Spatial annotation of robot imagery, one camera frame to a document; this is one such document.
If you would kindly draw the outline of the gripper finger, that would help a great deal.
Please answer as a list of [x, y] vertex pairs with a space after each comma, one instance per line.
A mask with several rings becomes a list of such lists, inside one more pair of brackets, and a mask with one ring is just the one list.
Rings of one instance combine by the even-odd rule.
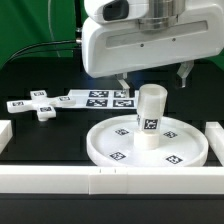
[[181, 88], [186, 87], [187, 77], [190, 74], [190, 72], [192, 71], [193, 67], [194, 67], [193, 61], [185, 61], [185, 62], [181, 63], [181, 65], [177, 71], [177, 76], [179, 79], [179, 86]]
[[128, 94], [129, 90], [130, 90], [130, 86], [128, 85], [128, 83], [126, 82], [127, 79], [127, 74], [126, 73], [120, 73], [120, 74], [116, 74], [116, 79], [118, 80], [118, 82], [120, 83], [120, 85], [122, 86], [123, 91]]

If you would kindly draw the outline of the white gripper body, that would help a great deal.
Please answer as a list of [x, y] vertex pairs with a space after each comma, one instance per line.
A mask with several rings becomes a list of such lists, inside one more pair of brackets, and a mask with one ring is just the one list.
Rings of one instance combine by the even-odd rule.
[[224, 0], [84, 0], [82, 60], [103, 77], [224, 50]]

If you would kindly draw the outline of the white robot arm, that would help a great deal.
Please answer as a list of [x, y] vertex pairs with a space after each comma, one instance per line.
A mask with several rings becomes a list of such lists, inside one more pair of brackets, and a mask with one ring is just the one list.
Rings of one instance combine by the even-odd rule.
[[224, 50], [224, 0], [84, 0], [82, 60], [94, 78], [194, 61]]

